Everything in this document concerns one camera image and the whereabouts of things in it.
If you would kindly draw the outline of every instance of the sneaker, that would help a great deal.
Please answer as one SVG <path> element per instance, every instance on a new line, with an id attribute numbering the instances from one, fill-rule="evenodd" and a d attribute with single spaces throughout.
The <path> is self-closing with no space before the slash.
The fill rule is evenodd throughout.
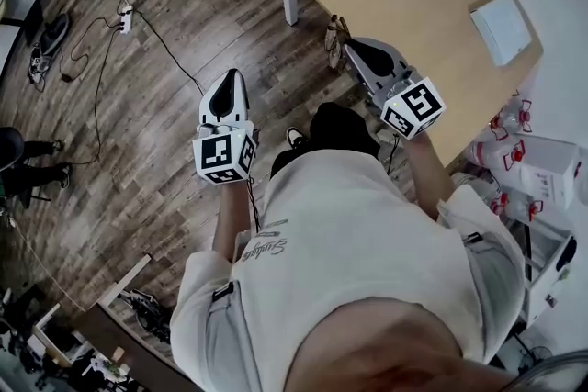
<path id="1" fill-rule="evenodd" d="M 309 141 L 309 138 L 296 128 L 288 128 L 286 131 L 286 139 L 292 149 L 297 149 L 300 145 Z"/>
<path id="2" fill-rule="evenodd" d="M 60 185 L 62 186 L 62 189 L 68 188 L 70 183 L 72 182 L 72 165 L 70 163 L 64 163 L 63 164 L 63 178 L 60 181 Z"/>
<path id="3" fill-rule="evenodd" d="M 63 143 L 62 140 L 54 140 L 53 141 L 53 150 L 54 151 L 61 152 L 64 147 L 65 147 L 65 144 Z"/>

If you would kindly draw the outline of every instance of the floor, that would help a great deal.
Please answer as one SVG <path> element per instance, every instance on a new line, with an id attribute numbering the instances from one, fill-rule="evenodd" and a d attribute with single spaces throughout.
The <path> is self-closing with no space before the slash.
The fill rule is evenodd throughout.
<path id="1" fill-rule="evenodd" d="M 323 101 L 350 106 L 367 116 L 362 90 L 328 67 L 323 34 L 329 17 L 313 0 L 300 0 L 300 21 L 290 27 L 282 0 L 129 0 L 204 88 L 231 67 L 241 70 L 251 118 L 261 129 L 254 161 L 254 197 L 263 208 L 271 163 L 287 148 L 289 126 L 307 129 Z M 62 70 L 76 76 L 83 61 L 71 48 L 96 17 L 118 22 L 119 0 L 44 0 L 47 18 L 68 12 L 73 21 L 63 46 Z M 52 67 L 39 93 L 27 80 L 28 48 L 19 44 L 0 85 L 0 126 L 18 128 L 28 140 L 66 142 L 61 155 L 35 164 L 87 162 L 98 150 L 94 100 L 111 32 L 94 25 L 76 51 L 89 54 L 82 76 L 67 84 Z M 139 16 L 132 32 L 116 34 L 98 93 L 102 140 L 99 161 L 77 166 L 73 185 L 43 189 L 50 203 L 17 204 L 15 218 L 32 251 L 15 230 L 0 238 L 2 280 L 13 288 L 38 282 L 50 301 L 74 316 L 89 308 L 145 253 L 153 261 L 132 287 L 173 306 L 184 263 L 207 249 L 218 212 L 218 189 L 195 176 L 191 141 L 196 136 L 199 94 Z M 382 125 L 368 117 L 370 130 Z M 388 155 L 385 146 L 382 155 Z M 410 175 L 400 149 L 392 178 L 411 197 Z M 68 300 L 57 284 L 75 304 Z M 130 318 L 124 306 L 119 313 Z M 162 352 L 169 350 L 153 340 Z"/>

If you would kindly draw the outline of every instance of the black pants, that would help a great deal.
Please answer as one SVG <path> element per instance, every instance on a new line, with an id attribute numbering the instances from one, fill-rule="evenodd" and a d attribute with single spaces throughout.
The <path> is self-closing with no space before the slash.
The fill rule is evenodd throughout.
<path id="1" fill-rule="evenodd" d="M 323 103 L 312 119 L 308 142 L 280 153 L 272 166 L 271 176 L 301 155 L 321 149 L 363 152 L 377 159 L 379 144 L 369 135 L 366 121 L 355 111 L 336 103 Z"/>
<path id="2" fill-rule="evenodd" d="M 64 163 L 45 168 L 29 167 L 23 163 L 32 157 L 53 155 L 53 152 L 52 142 L 25 142 L 25 151 L 15 166 L 0 174 L 6 196 L 16 196 L 30 188 L 61 181 L 64 177 Z"/>

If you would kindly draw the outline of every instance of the power plug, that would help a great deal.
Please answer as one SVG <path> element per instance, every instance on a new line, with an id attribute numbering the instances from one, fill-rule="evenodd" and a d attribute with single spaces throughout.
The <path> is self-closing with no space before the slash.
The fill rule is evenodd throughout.
<path id="1" fill-rule="evenodd" d="M 130 32 L 132 28 L 132 6 L 126 6 L 122 9 L 122 15 L 120 16 L 120 23 L 122 23 L 122 30 L 120 31 L 123 35 Z"/>

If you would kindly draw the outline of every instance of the black and white pattern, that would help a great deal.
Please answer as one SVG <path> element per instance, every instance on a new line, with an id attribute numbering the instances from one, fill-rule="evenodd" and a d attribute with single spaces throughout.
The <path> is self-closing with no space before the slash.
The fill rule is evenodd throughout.
<path id="1" fill-rule="evenodd" d="M 408 120 L 404 119 L 394 110 L 392 110 L 392 108 L 388 108 L 388 110 L 386 110 L 384 121 L 399 131 L 402 136 L 408 136 L 414 128 L 414 126 Z"/>
<path id="2" fill-rule="evenodd" d="M 441 115 L 434 117 L 433 119 L 431 119 L 430 121 L 427 121 L 426 123 L 423 123 L 421 125 L 421 127 L 419 128 L 418 131 L 416 131 L 416 134 L 418 134 L 419 132 L 423 132 L 425 129 L 427 129 L 429 126 L 431 126 L 433 123 L 435 123 L 437 121 L 437 118 L 439 118 Z"/>
<path id="3" fill-rule="evenodd" d="M 220 167 L 231 163 L 231 136 L 229 134 L 202 141 L 202 168 Z"/>
<path id="4" fill-rule="evenodd" d="M 248 174 L 251 168 L 251 162 L 254 159 L 255 146 L 249 136 L 245 134 L 245 142 L 243 143 L 243 149 L 241 150 L 241 156 L 239 157 L 239 165 Z"/>
<path id="5" fill-rule="evenodd" d="M 217 185 L 243 180 L 243 178 L 232 168 L 228 170 L 219 170 L 218 172 L 211 172 L 210 174 L 205 175 Z"/>
<path id="6" fill-rule="evenodd" d="M 419 121 L 429 118 L 442 108 L 425 84 L 419 84 L 403 94 L 402 100 Z"/>

